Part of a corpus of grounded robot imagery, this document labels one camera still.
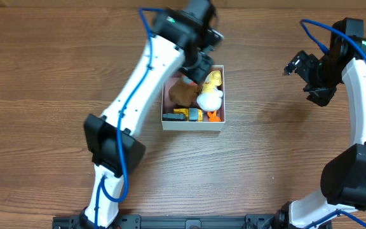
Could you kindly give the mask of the brown plush toy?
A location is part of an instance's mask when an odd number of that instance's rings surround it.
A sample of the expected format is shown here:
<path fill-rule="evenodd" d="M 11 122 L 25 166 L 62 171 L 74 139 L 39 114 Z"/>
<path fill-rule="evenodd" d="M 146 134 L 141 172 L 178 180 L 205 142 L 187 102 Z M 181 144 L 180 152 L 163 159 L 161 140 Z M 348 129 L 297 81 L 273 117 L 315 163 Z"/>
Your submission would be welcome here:
<path fill-rule="evenodd" d="M 201 89 L 201 85 L 187 83 L 183 78 L 179 78 L 169 89 L 168 95 L 176 105 L 189 107 L 197 99 Z"/>

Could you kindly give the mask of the white orange plush duck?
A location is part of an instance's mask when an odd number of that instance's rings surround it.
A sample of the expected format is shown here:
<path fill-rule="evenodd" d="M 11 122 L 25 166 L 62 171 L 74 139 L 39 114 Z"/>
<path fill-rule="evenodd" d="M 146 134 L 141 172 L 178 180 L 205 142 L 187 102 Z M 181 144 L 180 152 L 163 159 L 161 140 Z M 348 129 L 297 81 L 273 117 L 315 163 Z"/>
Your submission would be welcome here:
<path fill-rule="evenodd" d="M 196 99 L 199 107 L 207 114 L 209 122 L 221 122 L 217 111 L 222 106 L 224 92 L 219 90 L 222 85 L 222 74 L 220 71 L 211 71 L 206 77 L 201 93 Z"/>

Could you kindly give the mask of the yellow grey toy truck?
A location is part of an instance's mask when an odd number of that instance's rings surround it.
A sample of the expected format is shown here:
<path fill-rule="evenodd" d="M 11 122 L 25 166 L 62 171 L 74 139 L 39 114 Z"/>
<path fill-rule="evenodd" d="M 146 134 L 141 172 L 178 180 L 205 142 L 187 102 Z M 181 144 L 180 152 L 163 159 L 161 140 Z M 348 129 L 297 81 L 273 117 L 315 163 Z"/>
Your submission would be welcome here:
<path fill-rule="evenodd" d="M 204 114 L 198 108 L 175 108 L 172 113 L 162 114 L 163 121 L 195 121 L 203 122 Z"/>

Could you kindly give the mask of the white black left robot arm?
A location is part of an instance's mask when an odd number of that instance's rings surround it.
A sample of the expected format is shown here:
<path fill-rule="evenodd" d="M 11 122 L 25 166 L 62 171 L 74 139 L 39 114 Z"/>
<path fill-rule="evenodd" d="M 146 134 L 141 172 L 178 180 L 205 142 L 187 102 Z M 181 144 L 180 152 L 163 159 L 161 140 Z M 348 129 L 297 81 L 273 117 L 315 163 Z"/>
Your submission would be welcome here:
<path fill-rule="evenodd" d="M 166 81 L 181 72 L 202 82 L 213 65 L 208 56 L 223 36 L 210 26 L 215 9 L 189 6 L 184 10 L 152 8 L 149 25 L 144 13 L 147 41 L 142 56 L 122 91 L 100 116 L 88 115 L 84 131 L 92 153 L 95 182 L 89 205 L 80 215 L 81 228 L 110 228 L 119 203 L 129 191 L 129 174 L 140 163 L 146 147 L 139 135 L 155 97 Z"/>

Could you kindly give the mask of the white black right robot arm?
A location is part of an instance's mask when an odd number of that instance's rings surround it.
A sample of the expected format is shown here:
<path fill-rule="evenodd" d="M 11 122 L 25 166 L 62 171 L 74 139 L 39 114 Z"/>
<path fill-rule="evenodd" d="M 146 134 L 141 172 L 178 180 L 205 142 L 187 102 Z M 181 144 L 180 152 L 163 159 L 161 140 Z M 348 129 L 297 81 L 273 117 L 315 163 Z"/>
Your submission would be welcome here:
<path fill-rule="evenodd" d="M 286 203 L 276 212 L 272 228 L 327 228 L 340 215 L 366 211 L 366 39 L 332 36 L 330 50 L 318 59 L 298 52 L 284 68 L 305 82 L 307 99 L 326 106 L 337 86 L 346 87 L 351 125 L 349 147 L 327 163 L 320 187 Z"/>

